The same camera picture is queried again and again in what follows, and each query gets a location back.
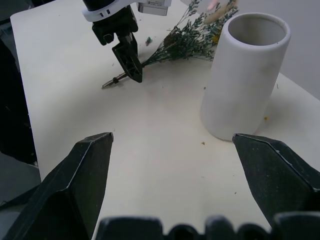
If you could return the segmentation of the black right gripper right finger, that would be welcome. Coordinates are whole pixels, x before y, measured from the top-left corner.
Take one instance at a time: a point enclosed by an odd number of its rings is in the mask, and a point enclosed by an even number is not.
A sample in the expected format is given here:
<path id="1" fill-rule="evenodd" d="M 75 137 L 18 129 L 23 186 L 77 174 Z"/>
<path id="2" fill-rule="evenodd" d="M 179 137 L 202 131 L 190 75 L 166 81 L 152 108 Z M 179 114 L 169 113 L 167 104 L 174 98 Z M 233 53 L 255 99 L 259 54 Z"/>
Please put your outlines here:
<path id="1" fill-rule="evenodd" d="M 251 194 L 266 220 L 286 212 L 320 212 L 320 172 L 289 146 L 264 136 L 232 137 Z"/>

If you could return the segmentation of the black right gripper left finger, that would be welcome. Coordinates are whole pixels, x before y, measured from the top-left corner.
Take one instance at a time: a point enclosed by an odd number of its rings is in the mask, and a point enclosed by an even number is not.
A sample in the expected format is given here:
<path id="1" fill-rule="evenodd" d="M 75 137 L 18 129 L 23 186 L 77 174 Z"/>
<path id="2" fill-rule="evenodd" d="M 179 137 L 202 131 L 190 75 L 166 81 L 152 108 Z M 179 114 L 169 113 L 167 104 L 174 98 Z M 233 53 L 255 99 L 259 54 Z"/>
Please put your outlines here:
<path id="1" fill-rule="evenodd" d="M 2 240 L 91 240 L 105 197 L 113 133 L 78 141 L 41 184 L 2 205 L 20 207 Z"/>

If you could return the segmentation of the dried green flower bouquet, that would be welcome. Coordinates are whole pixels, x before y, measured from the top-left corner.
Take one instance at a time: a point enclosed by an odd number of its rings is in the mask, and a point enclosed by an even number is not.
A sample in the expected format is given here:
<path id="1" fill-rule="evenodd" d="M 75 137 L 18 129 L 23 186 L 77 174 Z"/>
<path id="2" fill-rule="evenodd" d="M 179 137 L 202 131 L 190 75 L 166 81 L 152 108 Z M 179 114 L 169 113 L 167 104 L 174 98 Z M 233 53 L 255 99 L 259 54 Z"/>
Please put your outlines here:
<path id="1" fill-rule="evenodd" d="M 179 22 L 169 31 L 155 52 L 140 63 L 144 68 L 155 63 L 181 59 L 212 61 L 224 24 L 238 11 L 238 1 L 219 2 L 214 12 L 197 13 L 201 0 L 191 0 Z"/>

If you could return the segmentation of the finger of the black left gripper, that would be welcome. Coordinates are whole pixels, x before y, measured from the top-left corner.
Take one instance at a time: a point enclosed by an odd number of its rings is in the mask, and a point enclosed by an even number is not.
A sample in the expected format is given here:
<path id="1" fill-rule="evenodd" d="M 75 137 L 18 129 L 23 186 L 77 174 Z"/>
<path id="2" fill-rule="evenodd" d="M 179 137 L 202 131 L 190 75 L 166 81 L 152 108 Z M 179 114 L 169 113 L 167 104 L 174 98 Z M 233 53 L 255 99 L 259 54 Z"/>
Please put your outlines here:
<path id="1" fill-rule="evenodd" d="M 133 33 L 118 37 L 118 40 L 119 43 L 112 48 L 115 57 L 124 73 L 130 79 L 141 83 L 143 81 L 143 67 L 138 59 L 138 45 Z"/>

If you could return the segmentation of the white cylindrical vase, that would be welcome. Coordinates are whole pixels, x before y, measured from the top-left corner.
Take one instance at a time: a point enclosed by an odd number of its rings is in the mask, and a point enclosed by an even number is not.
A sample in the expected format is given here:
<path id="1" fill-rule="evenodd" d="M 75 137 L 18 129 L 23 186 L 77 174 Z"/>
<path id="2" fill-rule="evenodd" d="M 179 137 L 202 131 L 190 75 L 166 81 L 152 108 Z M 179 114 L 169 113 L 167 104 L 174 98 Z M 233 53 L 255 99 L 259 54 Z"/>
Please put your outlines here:
<path id="1" fill-rule="evenodd" d="M 291 39 L 289 25 L 267 13 L 236 15 L 223 26 L 200 108 L 200 118 L 214 137 L 254 134 Z"/>

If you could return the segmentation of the black bulky object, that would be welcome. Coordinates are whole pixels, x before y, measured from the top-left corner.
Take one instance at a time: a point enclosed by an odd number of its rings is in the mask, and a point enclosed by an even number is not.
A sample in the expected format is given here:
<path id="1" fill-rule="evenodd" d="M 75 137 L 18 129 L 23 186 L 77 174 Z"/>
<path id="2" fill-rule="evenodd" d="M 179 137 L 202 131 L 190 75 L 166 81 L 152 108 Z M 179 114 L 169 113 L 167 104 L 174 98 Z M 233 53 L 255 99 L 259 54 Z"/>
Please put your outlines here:
<path id="1" fill-rule="evenodd" d="M 37 164 L 25 91 L 16 59 L 0 38 L 0 152 Z"/>

